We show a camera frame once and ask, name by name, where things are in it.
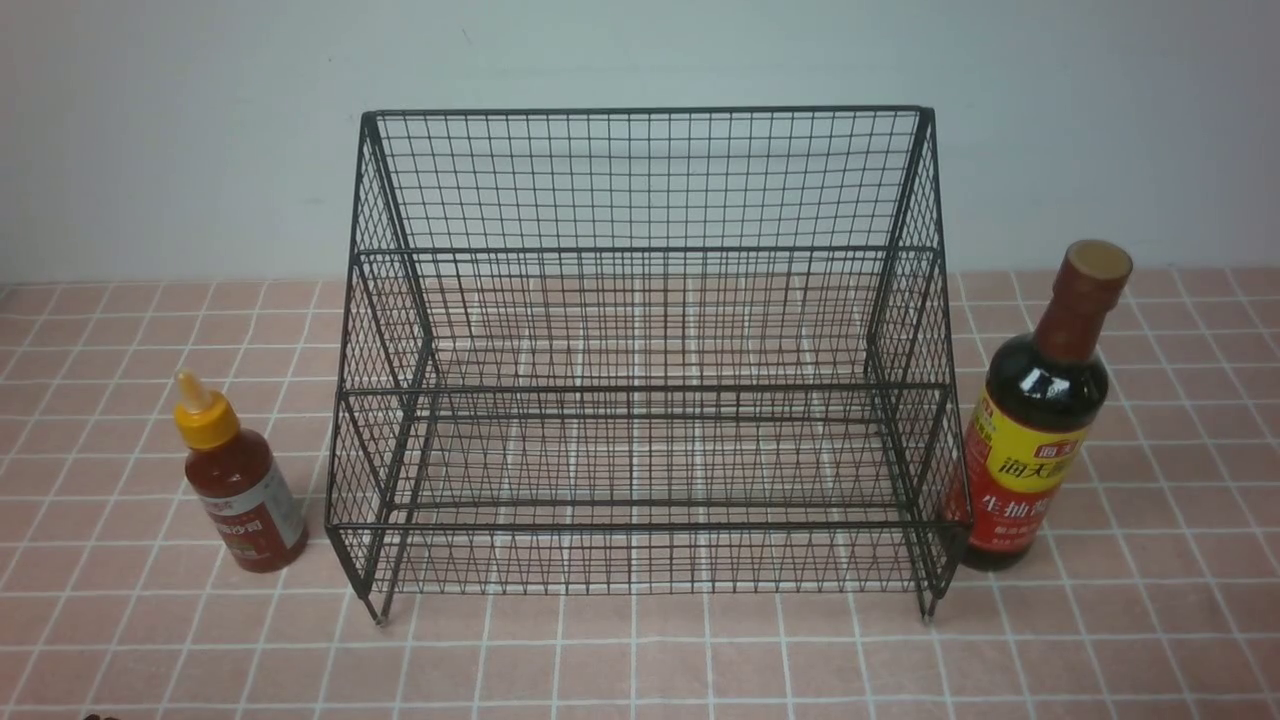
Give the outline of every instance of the yellow nozzle cap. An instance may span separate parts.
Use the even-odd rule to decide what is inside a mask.
[[[206,388],[191,370],[178,370],[174,382],[182,397],[173,409],[173,421],[187,447],[209,450],[236,437],[239,418],[223,393]]]

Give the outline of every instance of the plastic squeeze bottle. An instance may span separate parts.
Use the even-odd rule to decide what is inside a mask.
[[[1132,272],[1129,254],[1110,242],[1073,243],[1036,331],[992,356],[964,437],[973,534],[960,561],[969,568],[1002,570],[1030,551],[1107,398],[1107,369],[1094,348]],[[961,484],[943,512],[950,520],[968,514]]]
[[[223,536],[236,564],[271,573],[302,555],[307,527],[266,439],[239,424],[227,397],[189,370],[174,377],[173,409],[187,455],[187,480]]]

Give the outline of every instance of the white label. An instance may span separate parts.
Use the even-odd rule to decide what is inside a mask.
[[[280,466],[271,461],[271,469],[261,483],[232,497],[201,497],[205,511],[210,515],[236,516],[255,510],[260,505],[266,506],[266,514],[275,523],[275,529],[280,533],[284,547],[293,547],[293,543],[302,536],[306,521],[302,512],[293,502],[293,493],[289,484],[284,482]]]

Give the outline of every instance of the bottle cap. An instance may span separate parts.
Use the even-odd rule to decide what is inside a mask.
[[[1078,240],[1066,249],[1053,281],[1053,299],[1082,313],[1107,313],[1120,301],[1133,258],[1105,240]]]
[[[180,395],[173,421],[187,447],[209,450],[236,437],[239,418],[223,393],[206,388],[191,370],[178,370],[173,379]]]

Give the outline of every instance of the wire mesh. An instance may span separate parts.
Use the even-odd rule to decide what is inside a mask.
[[[932,111],[362,118],[326,528],[397,592],[900,589],[966,532]],[[374,602],[381,596],[381,603]]]

